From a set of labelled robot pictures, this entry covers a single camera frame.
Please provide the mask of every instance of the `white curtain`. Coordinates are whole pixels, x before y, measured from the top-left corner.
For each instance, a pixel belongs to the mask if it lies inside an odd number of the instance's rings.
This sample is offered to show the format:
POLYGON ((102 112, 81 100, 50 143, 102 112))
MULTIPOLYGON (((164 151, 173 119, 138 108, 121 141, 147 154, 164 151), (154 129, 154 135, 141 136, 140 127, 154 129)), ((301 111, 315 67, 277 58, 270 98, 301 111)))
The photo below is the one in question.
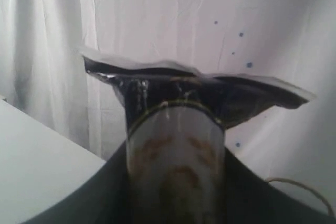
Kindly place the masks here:
MULTIPOLYGON (((226 144, 262 178, 310 185, 336 208, 335 41, 336 0, 0 0, 0 94, 108 158, 125 138, 123 108, 85 75, 79 43, 143 62, 278 77, 318 98, 271 109, 229 131, 226 144)), ((301 189, 280 188, 325 211, 301 189)))

